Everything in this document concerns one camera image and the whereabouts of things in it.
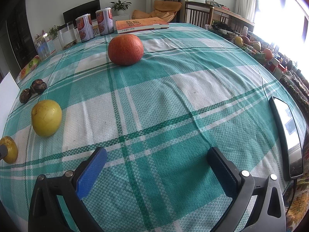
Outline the yellow passion fruit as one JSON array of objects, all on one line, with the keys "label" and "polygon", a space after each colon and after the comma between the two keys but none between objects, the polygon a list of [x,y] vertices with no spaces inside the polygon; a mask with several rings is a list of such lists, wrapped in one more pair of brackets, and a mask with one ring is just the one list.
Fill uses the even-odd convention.
[{"label": "yellow passion fruit", "polygon": [[8,150],[8,154],[3,160],[8,164],[14,163],[18,157],[18,149],[15,141],[10,136],[4,136],[1,138],[2,144],[6,145]]}]

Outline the large yellow-green citrus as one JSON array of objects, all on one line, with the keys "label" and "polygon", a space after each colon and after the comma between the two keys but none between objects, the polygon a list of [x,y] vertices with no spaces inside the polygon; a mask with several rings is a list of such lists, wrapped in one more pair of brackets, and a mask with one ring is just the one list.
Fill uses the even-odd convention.
[{"label": "large yellow-green citrus", "polygon": [[54,100],[39,101],[31,110],[31,124],[38,136],[50,137],[60,127],[62,109]]}]

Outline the dark mangosteen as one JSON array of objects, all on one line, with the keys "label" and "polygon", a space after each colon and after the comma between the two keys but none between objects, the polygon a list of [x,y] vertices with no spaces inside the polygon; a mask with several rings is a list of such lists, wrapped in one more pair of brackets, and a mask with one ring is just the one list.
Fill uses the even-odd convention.
[{"label": "dark mangosteen", "polygon": [[32,96],[32,91],[30,89],[24,89],[19,96],[19,101],[22,104],[25,104],[29,101],[31,96]]},{"label": "dark mangosteen", "polygon": [[32,82],[30,90],[32,93],[42,94],[47,89],[47,84],[42,79],[36,79]]}]

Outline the black tablet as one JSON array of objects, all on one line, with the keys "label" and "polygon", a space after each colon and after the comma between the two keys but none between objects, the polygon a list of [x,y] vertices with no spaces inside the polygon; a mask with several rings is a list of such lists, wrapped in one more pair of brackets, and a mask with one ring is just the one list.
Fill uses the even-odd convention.
[{"label": "black tablet", "polygon": [[291,109],[286,102],[274,96],[270,97],[269,104],[279,133],[284,179],[285,181],[298,179],[304,171],[303,154]]}]

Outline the fruit print tissue pack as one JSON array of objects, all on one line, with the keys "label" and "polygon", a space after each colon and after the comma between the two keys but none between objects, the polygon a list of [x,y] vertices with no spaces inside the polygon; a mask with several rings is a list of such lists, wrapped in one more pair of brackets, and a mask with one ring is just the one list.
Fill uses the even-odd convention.
[{"label": "fruit print tissue pack", "polygon": [[17,79],[19,79],[20,81],[23,80],[31,71],[36,68],[39,62],[39,55],[34,56],[31,61],[27,65],[25,65],[25,67],[20,71]]}]

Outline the glass jar gold lid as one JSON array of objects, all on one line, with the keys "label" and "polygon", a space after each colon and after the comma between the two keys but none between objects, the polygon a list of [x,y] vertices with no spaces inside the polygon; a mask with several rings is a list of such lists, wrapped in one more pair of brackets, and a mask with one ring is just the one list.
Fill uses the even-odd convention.
[{"label": "glass jar gold lid", "polygon": [[38,37],[35,40],[34,45],[41,61],[44,61],[48,57],[55,54],[55,47],[52,36],[48,33],[45,33],[42,36]]}]

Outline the clear jar black lid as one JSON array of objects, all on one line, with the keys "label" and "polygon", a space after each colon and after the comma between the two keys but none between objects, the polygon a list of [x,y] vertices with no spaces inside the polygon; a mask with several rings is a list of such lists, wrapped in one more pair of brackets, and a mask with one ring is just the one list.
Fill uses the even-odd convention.
[{"label": "clear jar black lid", "polygon": [[58,27],[58,38],[62,47],[62,50],[68,49],[77,44],[76,33],[74,30],[73,21],[65,23]]}]

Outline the teal plaid tablecloth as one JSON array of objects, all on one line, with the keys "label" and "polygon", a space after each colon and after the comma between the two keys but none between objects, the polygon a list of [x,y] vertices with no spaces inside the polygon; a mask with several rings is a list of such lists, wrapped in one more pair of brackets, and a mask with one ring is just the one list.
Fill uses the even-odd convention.
[{"label": "teal plaid tablecloth", "polygon": [[[38,175],[74,170],[97,148],[107,163],[83,200],[104,231],[209,231],[230,203],[207,164],[218,147],[241,170],[288,184],[269,99],[287,102],[304,138],[296,102],[261,64],[234,44],[190,24],[138,32],[143,58],[120,67],[96,37],[42,62],[19,83],[47,89],[15,101],[4,128],[18,148],[1,162],[1,201],[22,231]],[[31,110],[42,100],[62,109],[58,130],[38,136]]]}]

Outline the black television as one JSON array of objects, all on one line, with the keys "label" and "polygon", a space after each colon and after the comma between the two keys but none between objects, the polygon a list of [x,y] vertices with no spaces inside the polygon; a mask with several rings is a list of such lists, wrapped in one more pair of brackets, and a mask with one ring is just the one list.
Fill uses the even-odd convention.
[{"label": "black television", "polygon": [[100,9],[100,1],[93,0],[63,12],[63,18],[65,23],[72,22],[76,26],[76,19],[85,14],[90,14],[91,20],[96,20],[96,11]]}]

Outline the fruit tray on side table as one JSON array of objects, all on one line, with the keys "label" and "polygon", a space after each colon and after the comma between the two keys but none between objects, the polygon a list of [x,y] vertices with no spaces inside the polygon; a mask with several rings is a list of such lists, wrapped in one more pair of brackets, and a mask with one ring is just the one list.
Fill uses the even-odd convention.
[{"label": "fruit tray on side table", "polygon": [[256,60],[270,61],[274,58],[274,54],[269,48],[264,48],[262,50],[262,46],[259,41],[250,41],[245,36],[236,36],[234,37],[233,42],[236,46],[241,48]]}]

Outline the orange book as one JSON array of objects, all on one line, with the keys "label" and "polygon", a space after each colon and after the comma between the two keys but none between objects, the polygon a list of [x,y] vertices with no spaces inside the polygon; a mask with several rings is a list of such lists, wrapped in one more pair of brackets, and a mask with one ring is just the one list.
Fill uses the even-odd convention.
[{"label": "orange book", "polygon": [[159,17],[117,20],[115,21],[115,23],[116,23],[117,34],[125,34],[129,32],[138,32],[143,30],[169,28],[169,23]]}]

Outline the potted green plant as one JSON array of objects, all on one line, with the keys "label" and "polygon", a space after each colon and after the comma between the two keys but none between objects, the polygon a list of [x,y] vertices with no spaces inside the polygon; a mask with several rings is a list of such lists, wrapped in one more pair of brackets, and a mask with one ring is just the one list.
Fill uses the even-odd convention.
[{"label": "potted green plant", "polygon": [[123,15],[125,11],[129,9],[132,3],[128,1],[122,2],[118,0],[116,2],[111,2],[111,4],[112,4],[111,9],[113,9],[117,15]]}]

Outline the wooden desk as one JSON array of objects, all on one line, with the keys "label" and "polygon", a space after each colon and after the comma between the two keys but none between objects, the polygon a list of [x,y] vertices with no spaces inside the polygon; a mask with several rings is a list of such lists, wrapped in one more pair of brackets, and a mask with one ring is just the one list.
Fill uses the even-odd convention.
[{"label": "wooden desk", "polygon": [[244,27],[247,27],[248,31],[252,32],[255,25],[241,15],[220,7],[213,7],[213,21],[221,21],[238,33],[241,33]]}]

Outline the wooden chair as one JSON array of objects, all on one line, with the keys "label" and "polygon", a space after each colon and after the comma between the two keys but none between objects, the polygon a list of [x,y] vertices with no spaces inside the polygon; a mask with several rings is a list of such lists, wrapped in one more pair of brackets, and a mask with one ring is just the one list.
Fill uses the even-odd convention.
[{"label": "wooden chair", "polygon": [[185,17],[184,22],[201,28],[206,28],[206,25],[211,25],[213,22],[214,6],[199,3],[185,2]]}]

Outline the orange lounge chair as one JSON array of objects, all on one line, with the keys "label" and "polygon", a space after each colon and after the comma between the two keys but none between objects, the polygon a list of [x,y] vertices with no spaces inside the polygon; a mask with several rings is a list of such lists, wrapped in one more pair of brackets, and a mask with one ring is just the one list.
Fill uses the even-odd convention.
[{"label": "orange lounge chair", "polygon": [[154,1],[154,10],[151,13],[142,12],[140,10],[134,10],[132,12],[132,19],[145,19],[158,17],[166,22],[171,22],[177,12],[182,8],[181,2],[173,1]]}]

